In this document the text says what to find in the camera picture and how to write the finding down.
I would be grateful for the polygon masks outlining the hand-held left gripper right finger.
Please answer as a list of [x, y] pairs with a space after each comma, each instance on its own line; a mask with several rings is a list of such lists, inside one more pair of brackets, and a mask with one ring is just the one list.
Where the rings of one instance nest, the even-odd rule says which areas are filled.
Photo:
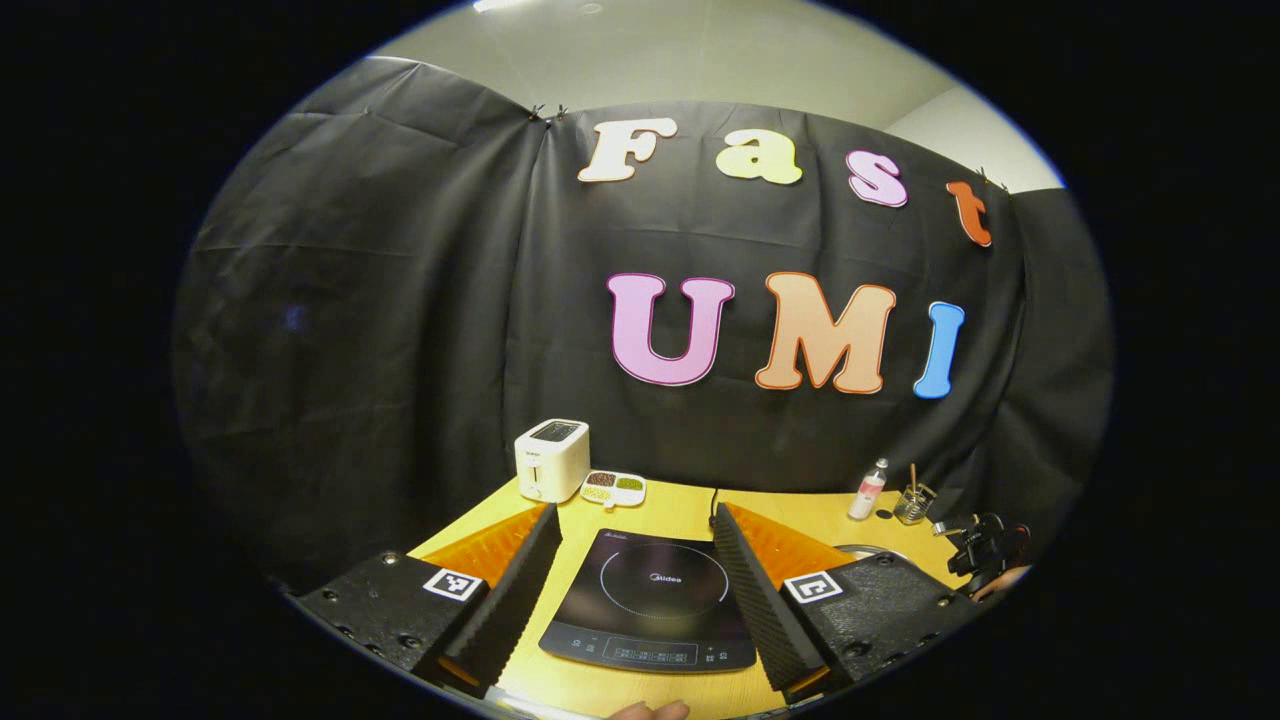
[[870, 683], [982, 606], [892, 552], [855, 560], [722, 502], [714, 544], [765, 675], [790, 702]]

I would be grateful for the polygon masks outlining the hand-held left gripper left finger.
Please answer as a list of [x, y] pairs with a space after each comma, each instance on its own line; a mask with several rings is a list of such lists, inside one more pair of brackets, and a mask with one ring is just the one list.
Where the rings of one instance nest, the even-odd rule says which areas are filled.
[[364, 543], [291, 569], [291, 594], [340, 638], [475, 698], [498, 683], [563, 539], [556, 503], [525, 503], [436, 550]]

